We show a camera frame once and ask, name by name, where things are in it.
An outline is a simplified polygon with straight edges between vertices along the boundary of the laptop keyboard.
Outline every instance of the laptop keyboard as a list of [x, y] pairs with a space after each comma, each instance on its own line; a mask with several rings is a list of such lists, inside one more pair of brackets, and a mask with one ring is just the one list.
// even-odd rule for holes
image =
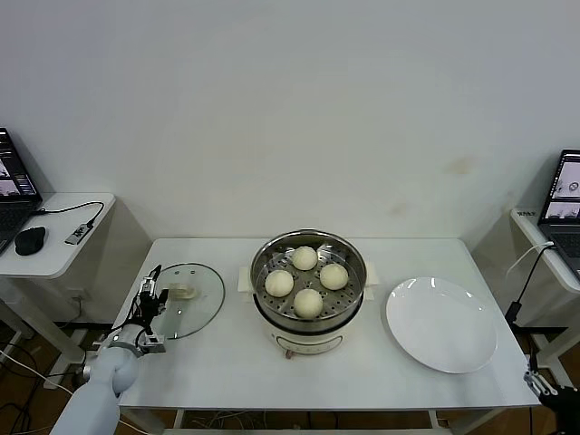
[[580, 234], [553, 233], [551, 237], [572, 258], [580, 258]]
[[17, 228], [30, 211], [30, 208], [0, 208], [0, 231]]

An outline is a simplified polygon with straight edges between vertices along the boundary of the laptop screen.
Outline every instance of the laptop screen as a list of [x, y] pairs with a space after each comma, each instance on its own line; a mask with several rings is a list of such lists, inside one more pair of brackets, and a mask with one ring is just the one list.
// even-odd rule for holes
[[5, 129], [0, 128], [0, 200], [38, 195]]
[[571, 222], [580, 219], [580, 150], [564, 150], [540, 220]]

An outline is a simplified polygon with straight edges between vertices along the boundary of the computer mouse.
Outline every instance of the computer mouse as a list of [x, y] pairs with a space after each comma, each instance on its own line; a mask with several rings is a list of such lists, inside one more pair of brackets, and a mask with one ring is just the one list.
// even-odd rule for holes
[[36, 254], [44, 246], [45, 227], [34, 227], [22, 231], [14, 239], [16, 254], [30, 256]]

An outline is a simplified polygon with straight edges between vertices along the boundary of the white desk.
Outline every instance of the white desk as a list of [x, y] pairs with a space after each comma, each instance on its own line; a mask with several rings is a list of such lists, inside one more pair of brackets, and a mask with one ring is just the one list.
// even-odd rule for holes
[[[514, 208], [511, 211], [511, 218], [521, 229], [526, 236], [529, 243], [534, 246], [547, 241], [546, 236], [537, 227], [538, 213], [537, 208]], [[568, 265], [562, 260], [560, 255], [555, 250], [546, 251], [542, 255], [542, 259], [547, 264], [548, 268], [554, 274], [554, 277], [560, 285], [577, 296], [580, 294], [580, 281], [570, 271]], [[572, 324], [566, 331], [557, 336], [552, 342], [548, 342], [544, 335], [533, 335], [540, 352], [537, 354], [537, 363], [541, 368], [549, 369], [554, 378], [560, 385], [568, 387], [574, 386], [564, 366], [559, 360], [560, 355], [566, 353], [577, 343], [580, 343], [580, 315], [577, 315]]]
[[[28, 278], [48, 292], [55, 292], [50, 279], [61, 276], [81, 252], [97, 226], [105, 219], [115, 201], [110, 193], [43, 193], [43, 208], [58, 210], [89, 201], [101, 201], [104, 208], [95, 219], [94, 228], [79, 245], [67, 245], [64, 240], [80, 225], [90, 220], [99, 210], [99, 205], [78, 208], [65, 213], [32, 217], [23, 229], [45, 227], [47, 238], [43, 248], [31, 256], [19, 256], [15, 253], [14, 242], [0, 255], [0, 278]], [[29, 298], [23, 298], [19, 304], [11, 304], [11, 309], [29, 323], [40, 335], [63, 353], [53, 367], [53, 372], [65, 372], [69, 363], [80, 363], [84, 351], [77, 345], [83, 334], [77, 333], [69, 338], [46, 317], [41, 307]]]
[[[532, 246], [547, 242], [546, 236], [537, 226], [540, 211], [538, 208], [514, 208], [510, 213], [512, 220], [524, 233], [524, 236], [526, 236]], [[570, 271], [570, 268], [556, 251], [546, 251], [542, 255], [542, 259], [564, 289], [570, 293], [580, 294], [578, 278]]]
[[[140, 375], [121, 396], [124, 408], [395, 411], [537, 405], [523, 381], [527, 361], [468, 250], [457, 239], [354, 239], [374, 263], [381, 284], [364, 301], [344, 343], [329, 353], [287, 360], [267, 340], [253, 304], [237, 292], [238, 270], [262, 239], [155, 241], [117, 317], [129, 310], [142, 276], [157, 264], [198, 262], [224, 279], [226, 298], [216, 318], [189, 337], [167, 342], [167, 353], [139, 359]], [[453, 375], [411, 358], [382, 314], [387, 294], [413, 276], [440, 276], [468, 288], [492, 307], [498, 350], [482, 370]], [[454, 433], [476, 423], [464, 421]]]

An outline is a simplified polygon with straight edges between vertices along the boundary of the wall stain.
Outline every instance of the wall stain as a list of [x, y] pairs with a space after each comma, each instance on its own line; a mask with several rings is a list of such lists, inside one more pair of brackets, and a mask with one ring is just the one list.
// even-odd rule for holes
[[445, 173], [451, 175], [468, 175], [476, 167], [477, 159], [472, 156], [460, 157], [445, 167]]
[[408, 210], [409, 205], [406, 202], [397, 202], [394, 206], [389, 208], [389, 215], [398, 218], [406, 215]]

